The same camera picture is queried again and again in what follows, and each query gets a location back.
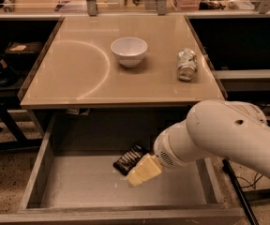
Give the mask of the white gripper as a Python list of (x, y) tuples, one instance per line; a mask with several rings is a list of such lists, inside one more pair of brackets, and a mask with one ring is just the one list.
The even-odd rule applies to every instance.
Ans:
[[(154, 154), (159, 163), (169, 169), (179, 169), (189, 164), (188, 145), (191, 139), (185, 127), (174, 125), (163, 130), (154, 142)], [(151, 155), (145, 155), (127, 175), (127, 181), (136, 187), (162, 173)]]

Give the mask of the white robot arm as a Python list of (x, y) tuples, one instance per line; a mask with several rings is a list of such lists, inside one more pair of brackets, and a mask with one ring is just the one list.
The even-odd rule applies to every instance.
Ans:
[(257, 106), (239, 101), (204, 100), (184, 121), (163, 130), (154, 153), (141, 158), (127, 175), (132, 186), (190, 162), (218, 156), (244, 165), (270, 179), (270, 127)]

